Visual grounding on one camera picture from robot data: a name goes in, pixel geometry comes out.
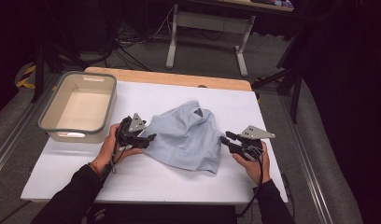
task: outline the light blue shirt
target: light blue shirt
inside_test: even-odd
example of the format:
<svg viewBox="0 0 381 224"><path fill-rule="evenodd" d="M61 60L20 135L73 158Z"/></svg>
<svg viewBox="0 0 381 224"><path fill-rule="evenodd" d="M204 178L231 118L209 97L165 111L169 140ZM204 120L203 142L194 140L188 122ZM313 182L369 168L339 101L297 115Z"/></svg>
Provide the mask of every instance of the light blue shirt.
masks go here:
<svg viewBox="0 0 381 224"><path fill-rule="evenodd" d="M189 101L160 116L141 133L146 137L156 133L149 147L144 149L157 161L191 171L217 173L223 135L216 129L211 111L202 109L197 101Z"/></svg>

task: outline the hand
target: hand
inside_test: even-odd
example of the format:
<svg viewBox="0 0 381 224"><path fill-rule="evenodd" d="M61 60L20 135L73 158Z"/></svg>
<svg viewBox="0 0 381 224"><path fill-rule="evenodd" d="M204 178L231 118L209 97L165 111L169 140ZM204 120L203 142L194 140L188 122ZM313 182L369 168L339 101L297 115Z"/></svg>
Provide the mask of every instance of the hand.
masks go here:
<svg viewBox="0 0 381 224"><path fill-rule="evenodd" d="M116 131L119 128L120 124L114 124L109 129L109 135L106 137L106 140L104 141L103 145L101 146L100 152L98 153L98 156L92 161L92 165L94 165L100 174L103 172L104 167L106 164L109 164L112 153L114 152L115 147L115 141L116 141ZM117 152L115 156L115 161L122 161L124 158L136 154L141 154L142 150L140 148L132 148L127 149L123 152Z"/></svg>
<svg viewBox="0 0 381 224"><path fill-rule="evenodd" d="M262 149L263 149L263 155L260 156L261 162L263 163L263 180L262 184L266 183L270 180L269 175L269 167L270 167L270 161L269 161L269 155L267 153L267 146L264 142L262 142ZM254 181L255 184L260 184L260 177L261 177L261 168L258 161L246 161L243 157L240 155L233 153L232 157L244 168L246 168L248 176Z"/></svg>

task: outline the white table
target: white table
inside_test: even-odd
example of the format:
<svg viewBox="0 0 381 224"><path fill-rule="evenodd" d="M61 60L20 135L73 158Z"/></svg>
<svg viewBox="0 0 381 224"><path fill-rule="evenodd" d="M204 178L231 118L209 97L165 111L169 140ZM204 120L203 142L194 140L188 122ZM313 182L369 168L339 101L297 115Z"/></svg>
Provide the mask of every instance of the white table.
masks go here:
<svg viewBox="0 0 381 224"><path fill-rule="evenodd" d="M174 85L118 82L117 101L110 124L138 113L150 123L152 116L198 100L201 108L211 110L217 128L233 133L242 132L249 124L265 129L255 93L183 87ZM268 139L270 172L287 202L286 191ZM45 145L35 168L24 187L21 198L45 202L71 179L72 174L98 154L101 144L55 142ZM222 146L216 175L207 171L186 171L153 160L148 155L126 158L110 174L96 198L99 203L203 203L244 204L251 199L255 187L246 171Z"/></svg>

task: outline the wooden table edge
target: wooden table edge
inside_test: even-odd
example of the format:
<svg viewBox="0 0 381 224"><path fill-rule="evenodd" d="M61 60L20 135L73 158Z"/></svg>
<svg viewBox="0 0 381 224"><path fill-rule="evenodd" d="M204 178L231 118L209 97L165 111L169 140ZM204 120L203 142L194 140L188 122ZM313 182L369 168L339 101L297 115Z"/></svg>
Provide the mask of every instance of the wooden table edge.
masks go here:
<svg viewBox="0 0 381 224"><path fill-rule="evenodd" d="M88 67L85 69L85 72L110 74L115 76L118 81L143 82L188 87L206 86L207 88L211 89L252 91L251 85L248 81L238 79L220 77L198 77L180 74L144 72L103 67Z"/></svg>

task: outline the plastic tub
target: plastic tub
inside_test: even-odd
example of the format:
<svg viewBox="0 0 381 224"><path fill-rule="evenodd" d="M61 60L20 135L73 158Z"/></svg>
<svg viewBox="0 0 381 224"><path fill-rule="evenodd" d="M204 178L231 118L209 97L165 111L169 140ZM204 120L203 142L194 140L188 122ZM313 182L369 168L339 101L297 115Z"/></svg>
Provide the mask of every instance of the plastic tub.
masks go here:
<svg viewBox="0 0 381 224"><path fill-rule="evenodd" d="M38 121L59 142L101 143L108 134L117 80L108 74L65 74Z"/></svg>

